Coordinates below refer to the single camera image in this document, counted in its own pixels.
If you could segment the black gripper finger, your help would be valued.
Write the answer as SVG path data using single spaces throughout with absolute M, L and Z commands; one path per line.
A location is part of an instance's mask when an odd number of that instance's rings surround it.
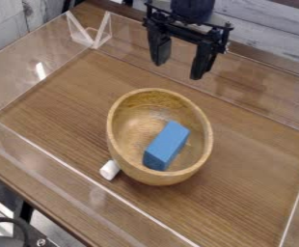
M 147 28 L 147 44 L 150 60 L 158 67 L 169 58 L 170 37 L 157 26 L 150 26 Z
M 204 74 L 210 70 L 216 58 L 216 50 L 212 44 L 200 43 L 197 45 L 196 55 L 190 67 L 190 79 L 200 80 Z

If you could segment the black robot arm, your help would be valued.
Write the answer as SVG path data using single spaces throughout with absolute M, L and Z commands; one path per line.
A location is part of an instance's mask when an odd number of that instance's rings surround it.
M 173 25 L 172 14 L 178 15 L 185 20 L 198 20 L 212 11 L 213 0 L 170 0 L 170 13 L 164 15 L 160 11 L 152 12 L 146 8 L 143 26 L 149 44 L 149 53 L 153 64 L 162 65 L 170 54 L 170 38 L 176 37 L 197 46 L 196 55 L 190 67 L 189 78 L 200 80 L 202 75 L 210 70 L 216 58 L 216 29 L 212 28 L 205 35 L 184 27 Z

